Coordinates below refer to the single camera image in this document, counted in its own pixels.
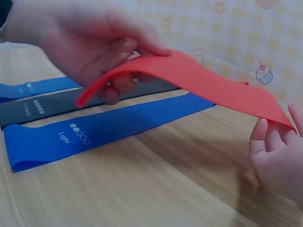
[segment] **table surface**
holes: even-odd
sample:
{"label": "table surface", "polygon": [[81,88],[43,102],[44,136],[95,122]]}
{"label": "table surface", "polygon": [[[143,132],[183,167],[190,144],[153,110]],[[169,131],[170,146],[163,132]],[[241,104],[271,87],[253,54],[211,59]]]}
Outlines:
{"label": "table surface", "polygon": [[[61,77],[38,48],[0,52],[0,83]],[[29,127],[184,94],[94,107]],[[298,227],[301,212],[260,186],[248,160],[256,117],[221,106],[12,173],[3,133],[1,227]]]}

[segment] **hand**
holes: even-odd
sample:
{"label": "hand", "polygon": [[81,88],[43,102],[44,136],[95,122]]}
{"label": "hand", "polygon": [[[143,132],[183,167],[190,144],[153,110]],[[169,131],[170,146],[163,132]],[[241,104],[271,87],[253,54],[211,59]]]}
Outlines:
{"label": "hand", "polygon": [[[9,14],[6,38],[40,47],[66,76],[83,87],[139,54],[165,56],[169,50],[148,23],[106,0],[16,0]],[[99,95],[113,105],[120,94],[135,90],[134,79],[116,77]]]}
{"label": "hand", "polygon": [[303,107],[288,109],[300,136],[284,125],[259,119],[250,137],[250,160],[265,185],[303,211]]}

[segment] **dark gray resistance band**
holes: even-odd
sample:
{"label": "dark gray resistance band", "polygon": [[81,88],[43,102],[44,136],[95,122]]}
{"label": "dark gray resistance band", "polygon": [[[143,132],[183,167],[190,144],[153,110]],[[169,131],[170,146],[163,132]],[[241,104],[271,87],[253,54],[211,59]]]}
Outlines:
{"label": "dark gray resistance band", "polygon": [[[136,91],[130,95],[123,95],[122,100],[179,89],[177,86],[160,79],[152,83],[138,81],[136,83]],[[79,109],[75,106],[75,100],[82,92],[83,89],[81,88],[22,101],[2,103],[0,104],[0,127],[3,130],[10,124],[25,124],[77,111]],[[94,97],[84,108],[99,105],[104,105],[104,102]]]}

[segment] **cupcake illustration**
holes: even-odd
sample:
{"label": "cupcake illustration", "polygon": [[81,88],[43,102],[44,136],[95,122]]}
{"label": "cupcake illustration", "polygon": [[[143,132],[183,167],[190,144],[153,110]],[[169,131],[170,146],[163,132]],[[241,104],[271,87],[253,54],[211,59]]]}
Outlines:
{"label": "cupcake illustration", "polygon": [[256,0],[263,9],[273,8],[279,0]]}
{"label": "cupcake illustration", "polygon": [[202,65],[204,65],[204,63],[205,63],[204,57],[203,57],[204,53],[205,53],[205,49],[203,47],[194,49],[192,51],[186,51],[186,54],[188,54],[193,59],[197,60]]}
{"label": "cupcake illustration", "polygon": [[266,85],[274,78],[271,73],[270,66],[262,65],[262,61],[260,62],[260,68],[256,72],[256,79],[259,80],[262,84]]}

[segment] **resistance band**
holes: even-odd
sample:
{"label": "resistance band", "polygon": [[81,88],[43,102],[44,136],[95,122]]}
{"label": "resistance band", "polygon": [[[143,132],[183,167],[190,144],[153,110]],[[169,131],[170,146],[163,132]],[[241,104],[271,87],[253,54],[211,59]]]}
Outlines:
{"label": "resistance band", "polygon": [[145,55],[127,61],[100,77],[79,97],[77,106],[82,108],[112,77],[129,72],[153,75],[218,105],[279,122],[294,129],[269,91],[228,80],[178,51],[165,57]]}
{"label": "resistance band", "polygon": [[81,87],[68,77],[45,79],[19,85],[0,84],[0,103]]}
{"label": "resistance band", "polygon": [[23,171],[138,134],[213,105],[188,93],[39,128],[12,124],[4,129],[9,162],[14,172]]}
{"label": "resistance band", "polygon": [[[177,86],[164,80],[155,80],[152,83],[136,82],[136,90],[130,95],[122,95],[122,100],[146,96],[161,92],[179,89]],[[5,102],[0,104],[0,127],[3,130],[10,124],[25,124],[44,118],[57,116],[79,110],[75,105],[76,98],[83,89],[54,93],[21,101]],[[104,102],[95,97],[84,108],[103,105]]]}

